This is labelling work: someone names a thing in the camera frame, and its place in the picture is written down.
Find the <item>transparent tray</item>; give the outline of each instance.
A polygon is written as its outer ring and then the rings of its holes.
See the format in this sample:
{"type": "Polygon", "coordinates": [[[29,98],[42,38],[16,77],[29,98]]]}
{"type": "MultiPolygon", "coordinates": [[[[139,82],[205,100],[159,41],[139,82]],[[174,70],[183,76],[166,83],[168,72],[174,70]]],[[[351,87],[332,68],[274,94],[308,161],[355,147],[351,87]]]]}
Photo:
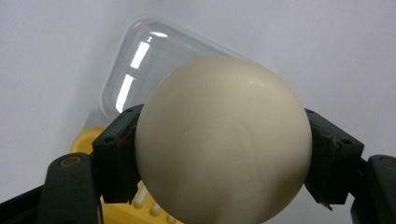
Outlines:
{"type": "Polygon", "coordinates": [[[183,63],[210,55],[242,58],[175,25],[153,19],[134,22],[102,91],[101,110],[106,121],[145,103],[159,83],[183,63]]]}

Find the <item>white table surface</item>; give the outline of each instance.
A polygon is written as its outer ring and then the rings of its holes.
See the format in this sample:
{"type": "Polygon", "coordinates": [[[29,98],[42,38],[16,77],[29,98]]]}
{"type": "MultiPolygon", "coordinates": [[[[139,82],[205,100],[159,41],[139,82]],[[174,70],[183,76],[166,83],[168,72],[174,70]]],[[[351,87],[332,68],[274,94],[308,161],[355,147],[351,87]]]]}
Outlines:
{"type": "MultiPolygon", "coordinates": [[[[0,1],[0,202],[44,182],[111,71],[123,32],[163,18],[263,64],[374,154],[396,155],[394,1],[0,1]]],[[[268,223],[352,223],[303,187],[268,223]]]]}

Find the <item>white background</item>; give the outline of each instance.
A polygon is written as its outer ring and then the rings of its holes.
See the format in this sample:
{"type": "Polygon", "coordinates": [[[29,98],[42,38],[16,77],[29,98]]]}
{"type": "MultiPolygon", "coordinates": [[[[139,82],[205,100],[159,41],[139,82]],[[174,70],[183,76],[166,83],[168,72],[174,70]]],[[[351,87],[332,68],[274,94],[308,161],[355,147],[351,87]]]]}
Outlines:
{"type": "MultiPolygon", "coordinates": [[[[396,2],[0,1],[0,202],[43,184],[99,104],[128,24],[163,18],[281,76],[305,107],[396,155],[396,2]]],[[[269,223],[351,223],[302,188],[269,223]]]]}

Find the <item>yellow plastic basket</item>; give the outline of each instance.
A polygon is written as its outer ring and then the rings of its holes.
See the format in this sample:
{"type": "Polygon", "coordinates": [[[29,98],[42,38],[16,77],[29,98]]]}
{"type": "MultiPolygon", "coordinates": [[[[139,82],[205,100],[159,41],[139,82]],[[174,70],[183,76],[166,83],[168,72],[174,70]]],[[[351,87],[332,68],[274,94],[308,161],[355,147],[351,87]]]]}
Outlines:
{"type": "MultiPolygon", "coordinates": [[[[104,130],[104,127],[91,127],[81,132],[71,146],[70,152],[92,152],[92,142],[104,130]]],[[[138,183],[138,191],[132,205],[128,203],[102,202],[103,216],[106,224],[182,224],[161,209],[149,195],[143,182],[138,183]]]]}

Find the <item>smooth beige surface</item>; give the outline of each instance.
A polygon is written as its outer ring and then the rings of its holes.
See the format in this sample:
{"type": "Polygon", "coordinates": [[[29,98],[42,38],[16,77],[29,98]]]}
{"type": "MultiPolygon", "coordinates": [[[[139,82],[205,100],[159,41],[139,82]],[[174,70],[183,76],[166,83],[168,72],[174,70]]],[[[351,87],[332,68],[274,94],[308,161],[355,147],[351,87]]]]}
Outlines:
{"type": "Polygon", "coordinates": [[[304,183],[311,132],[298,98],[262,66],[212,57],[152,93],[137,126],[148,191],[186,223],[261,223],[304,183]]]}

